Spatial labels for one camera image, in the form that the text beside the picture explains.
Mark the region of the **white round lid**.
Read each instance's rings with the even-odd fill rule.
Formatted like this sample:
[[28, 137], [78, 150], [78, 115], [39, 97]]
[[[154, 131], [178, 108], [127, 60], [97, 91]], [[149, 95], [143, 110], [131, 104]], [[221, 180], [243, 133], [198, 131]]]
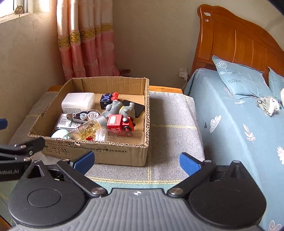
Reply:
[[55, 131], [52, 135], [51, 138], [54, 139], [68, 139], [68, 133], [69, 131], [66, 129], [59, 129]]

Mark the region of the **clear plastic jar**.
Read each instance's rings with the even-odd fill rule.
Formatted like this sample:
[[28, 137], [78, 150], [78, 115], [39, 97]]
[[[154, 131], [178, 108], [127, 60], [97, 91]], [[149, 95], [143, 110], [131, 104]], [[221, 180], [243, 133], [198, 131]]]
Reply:
[[144, 133], [142, 131], [115, 132], [105, 128], [99, 129], [95, 134], [95, 140], [100, 142], [112, 142], [123, 144], [144, 144]]

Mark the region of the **correction tape dispenser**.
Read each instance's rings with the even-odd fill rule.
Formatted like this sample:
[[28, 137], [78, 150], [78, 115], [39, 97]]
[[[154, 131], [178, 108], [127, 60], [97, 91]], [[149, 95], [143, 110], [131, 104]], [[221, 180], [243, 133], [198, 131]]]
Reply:
[[76, 122], [76, 123], [86, 123], [89, 120], [94, 120], [98, 118], [101, 115], [101, 112], [98, 110], [86, 110], [86, 111], [80, 111], [77, 113], [70, 113], [66, 115], [66, 118], [70, 121]]

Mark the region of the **capsule jar silver lid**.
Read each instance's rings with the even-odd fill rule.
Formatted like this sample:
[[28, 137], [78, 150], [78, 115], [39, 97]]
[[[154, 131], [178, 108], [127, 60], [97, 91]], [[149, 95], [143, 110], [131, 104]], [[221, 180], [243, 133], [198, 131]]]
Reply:
[[64, 137], [75, 141], [84, 141], [90, 138], [91, 141], [95, 139], [95, 134], [99, 129], [106, 128], [107, 119], [100, 115], [98, 118], [91, 119], [82, 124], [78, 128], [70, 131]]

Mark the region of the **red toy train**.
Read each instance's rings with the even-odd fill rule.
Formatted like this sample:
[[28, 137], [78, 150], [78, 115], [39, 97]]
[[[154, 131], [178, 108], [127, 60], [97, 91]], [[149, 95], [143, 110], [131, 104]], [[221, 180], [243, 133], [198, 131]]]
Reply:
[[114, 114], [110, 115], [107, 121], [107, 129], [115, 132], [132, 132], [136, 124], [130, 116]]

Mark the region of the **grey rhino toy figure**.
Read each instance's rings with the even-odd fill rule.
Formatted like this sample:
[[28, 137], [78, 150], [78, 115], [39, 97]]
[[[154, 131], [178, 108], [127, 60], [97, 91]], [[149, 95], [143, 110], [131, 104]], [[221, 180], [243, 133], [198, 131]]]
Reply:
[[135, 118], [135, 104], [130, 102], [128, 106], [125, 106], [123, 102], [114, 100], [111, 104], [107, 105], [105, 111], [102, 112], [102, 116], [109, 118], [110, 115], [123, 115], [123, 117]]

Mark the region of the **black digital timer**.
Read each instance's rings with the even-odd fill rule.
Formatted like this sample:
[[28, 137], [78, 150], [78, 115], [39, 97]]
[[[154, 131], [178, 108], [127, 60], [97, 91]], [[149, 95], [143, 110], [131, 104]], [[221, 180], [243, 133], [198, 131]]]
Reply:
[[[131, 101], [123, 100], [122, 103], [124, 106], [129, 106]], [[139, 103], [135, 103], [135, 102], [133, 103], [134, 103], [135, 117], [139, 118], [142, 112], [144, 111], [145, 106]]]

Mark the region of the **blue floral bed sheet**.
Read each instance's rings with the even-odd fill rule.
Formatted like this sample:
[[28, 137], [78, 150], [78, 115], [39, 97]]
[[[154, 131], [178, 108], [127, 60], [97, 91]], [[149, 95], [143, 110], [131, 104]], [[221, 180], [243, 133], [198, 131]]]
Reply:
[[283, 228], [283, 110], [267, 116], [254, 98], [237, 99], [218, 73], [200, 68], [184, 93], [195, 101], [205, 155], [218, 165], [239, 160], [263, 192], [264, 230]]

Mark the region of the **cardboard box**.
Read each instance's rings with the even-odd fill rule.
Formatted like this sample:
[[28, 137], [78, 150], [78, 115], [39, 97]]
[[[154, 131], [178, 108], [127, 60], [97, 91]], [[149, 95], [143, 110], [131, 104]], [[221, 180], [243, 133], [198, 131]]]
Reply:
[[[75, 131], [67, 139], [52, 138], [61, 115], [61, 103], [69, 93], [91, 92], [95, 95], [96, 110], [100, 110], [103, 94], [117, 92], [119, 100], [128, 100], [145, 106], [135, 127], [126, 125], [123, 131], [108, 131], [106, 128], [87, 126]], [[93, 151], [96, 164], [121, 166], [144, 166], [149, 147], [150, 130], [149, 79], [132, 77], [82, 77], [66, 82], [59, 93], [35, 120], [28, 136], [45, 140], [46, 155], [74, 159], [87, 151]]]

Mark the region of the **white plastic bottle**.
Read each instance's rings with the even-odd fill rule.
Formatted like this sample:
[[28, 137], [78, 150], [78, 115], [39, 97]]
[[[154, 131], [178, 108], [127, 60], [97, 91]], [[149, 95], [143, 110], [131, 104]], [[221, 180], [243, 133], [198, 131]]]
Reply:
[[61, 103], [63, 113], [78, 113], [95, 108], [95, 94], [91, 92], [68, 93]]

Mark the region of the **dark blue toy cube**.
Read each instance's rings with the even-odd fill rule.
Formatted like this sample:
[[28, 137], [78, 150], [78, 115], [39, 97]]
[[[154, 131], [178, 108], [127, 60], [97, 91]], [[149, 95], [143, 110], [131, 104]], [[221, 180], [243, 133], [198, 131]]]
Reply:
[[107, 105], [111, 104], [114, 100], [118, 100], [118, 96], [119, 96], [118, 92], [103, 94], [100, 99], [101, 109], [105, 110]]

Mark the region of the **wooden bench edge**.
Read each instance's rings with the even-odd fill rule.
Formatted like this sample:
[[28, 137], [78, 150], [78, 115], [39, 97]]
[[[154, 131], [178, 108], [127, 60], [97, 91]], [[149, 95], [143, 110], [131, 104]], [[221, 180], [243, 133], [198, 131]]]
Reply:
[[[51, 86], [48, 89], [48, 92], [58, 92], [63, 85]], [[182, 89], [172, 88], [172, 87], [163, 87], [163, 86], [149, 86], [149, 91], [151, 92], [168, 92], [168, 93], [180, 93], [183, 94]]]

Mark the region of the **crumpled grey cloth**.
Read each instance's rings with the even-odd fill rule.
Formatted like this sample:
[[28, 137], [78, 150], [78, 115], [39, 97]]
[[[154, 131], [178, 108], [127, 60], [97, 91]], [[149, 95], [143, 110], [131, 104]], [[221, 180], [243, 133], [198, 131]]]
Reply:
[[256, 102], [256, 105], [263, 111], [265, 115], [269, 117], [278, 113], [282, 108], [278, 101], [272, 96], [259, 98]]

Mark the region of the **blue floral pillow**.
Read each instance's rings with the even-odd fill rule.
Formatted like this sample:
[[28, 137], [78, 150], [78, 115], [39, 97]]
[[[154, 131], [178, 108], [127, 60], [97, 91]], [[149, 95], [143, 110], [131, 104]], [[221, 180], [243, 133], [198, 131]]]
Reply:
[[220, 79], [238, 100], [245, 97], [272, 96], [262, 72], [245, 65], [222, 60], [215, 55], [212, 56], [212, 61]]

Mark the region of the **pink curtain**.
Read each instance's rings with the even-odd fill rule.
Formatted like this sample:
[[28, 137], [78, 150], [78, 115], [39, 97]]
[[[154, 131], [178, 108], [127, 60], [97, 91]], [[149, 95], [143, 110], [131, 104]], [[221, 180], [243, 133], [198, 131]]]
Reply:
[[118, 76], [112, 1], [57, 1], [58, 46], [64, 77]]

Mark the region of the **wooden bed headboard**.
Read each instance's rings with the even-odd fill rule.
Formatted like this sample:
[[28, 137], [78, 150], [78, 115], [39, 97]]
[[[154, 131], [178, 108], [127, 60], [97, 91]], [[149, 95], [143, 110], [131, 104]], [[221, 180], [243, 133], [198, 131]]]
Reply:
[[197, 14], [200, 29], [192, 72], [199, 68], [214, 70], [215, 55], [263, 72], [266, 81], [270, 68], [283, 75], [283, 50], [262, 27], [220, 6], [202, 4]]

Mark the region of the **white wall socket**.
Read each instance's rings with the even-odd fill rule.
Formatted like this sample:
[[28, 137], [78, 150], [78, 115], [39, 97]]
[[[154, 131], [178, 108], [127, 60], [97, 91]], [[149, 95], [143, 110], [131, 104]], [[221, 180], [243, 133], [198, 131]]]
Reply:
[[188, 80], [188, 72], [186, 68], [180, 68], [179, 77], [183, 78], [185, 81]]

